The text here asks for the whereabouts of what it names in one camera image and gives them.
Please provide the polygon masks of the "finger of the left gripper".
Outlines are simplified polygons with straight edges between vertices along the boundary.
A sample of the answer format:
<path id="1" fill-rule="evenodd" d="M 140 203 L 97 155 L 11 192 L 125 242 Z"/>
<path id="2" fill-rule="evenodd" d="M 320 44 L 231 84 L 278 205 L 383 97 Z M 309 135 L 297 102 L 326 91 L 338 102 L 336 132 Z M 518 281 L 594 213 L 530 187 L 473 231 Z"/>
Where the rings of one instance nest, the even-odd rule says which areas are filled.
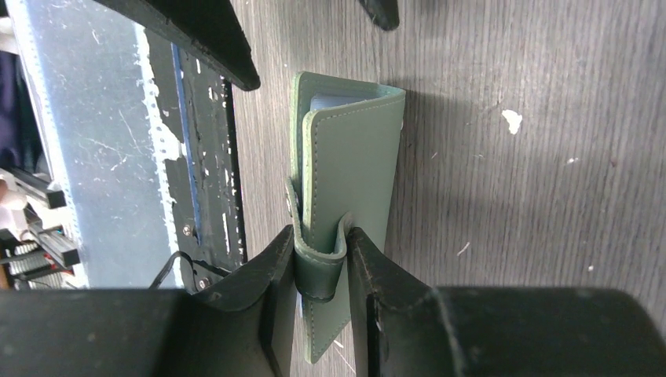
<path id="1" fill-rule="evenodd" d="M 244 91 L 261 85 L 251 46 L 230 1 L 98 0 L 176 44 Z"/>
<path id="2" fill-rule="evenodd" d="M 400 25 L 398 0 L 359 0 L 371 22 L 383 31 L 393 31 Z"/>

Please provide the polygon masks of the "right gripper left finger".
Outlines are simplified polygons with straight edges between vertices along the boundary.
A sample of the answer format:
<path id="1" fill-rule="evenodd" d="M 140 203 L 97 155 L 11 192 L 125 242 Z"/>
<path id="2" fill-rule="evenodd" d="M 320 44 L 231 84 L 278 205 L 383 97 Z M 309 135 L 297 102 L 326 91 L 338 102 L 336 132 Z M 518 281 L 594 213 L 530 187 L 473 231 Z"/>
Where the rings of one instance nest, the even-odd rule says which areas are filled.
<path id="1" fill-rule="evenodd" d="M 3 291 L 4 376 L 287 376 L 294 230 L 196 294 Z"/>

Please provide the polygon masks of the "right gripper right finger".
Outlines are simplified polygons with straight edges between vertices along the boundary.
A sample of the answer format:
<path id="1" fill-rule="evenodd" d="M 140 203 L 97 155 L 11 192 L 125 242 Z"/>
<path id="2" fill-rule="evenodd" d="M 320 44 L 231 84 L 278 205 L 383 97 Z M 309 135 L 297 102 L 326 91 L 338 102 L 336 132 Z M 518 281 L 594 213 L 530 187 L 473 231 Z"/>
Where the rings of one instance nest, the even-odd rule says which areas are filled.
<path id="1" fill-rule="evenodd" d="M 630 295 L 431 287 L 359 228 L 347 237 L 360 376 L 662 376 L 665 342 Z"/>

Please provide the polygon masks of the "green card holder wallet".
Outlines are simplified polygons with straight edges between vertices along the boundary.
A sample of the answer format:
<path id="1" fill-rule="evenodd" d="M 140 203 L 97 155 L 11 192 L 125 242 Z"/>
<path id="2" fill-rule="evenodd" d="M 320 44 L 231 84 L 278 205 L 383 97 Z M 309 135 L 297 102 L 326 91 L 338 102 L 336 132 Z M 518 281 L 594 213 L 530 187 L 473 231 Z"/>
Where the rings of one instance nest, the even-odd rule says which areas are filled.
<path id="1" fill-rule="evenodd" d="M 405 99 L 403 89 L 374 82 L 307 71 L 294 78 L 286 186 L 310 364 L 351 318 L 349 231 L 359 227 L 384 247 Z"/>

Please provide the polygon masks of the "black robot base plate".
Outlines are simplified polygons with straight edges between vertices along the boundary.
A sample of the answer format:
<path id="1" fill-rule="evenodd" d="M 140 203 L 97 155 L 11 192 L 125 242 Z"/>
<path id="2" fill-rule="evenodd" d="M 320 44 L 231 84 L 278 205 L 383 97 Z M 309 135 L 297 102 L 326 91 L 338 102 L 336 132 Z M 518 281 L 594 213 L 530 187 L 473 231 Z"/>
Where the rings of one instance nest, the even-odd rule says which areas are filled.
<path id="1" fill-rule="evenodd" d="M 247 262 L 232 84 L 156 33 L 137 33 L 177 285 L 196 292 Z"/>

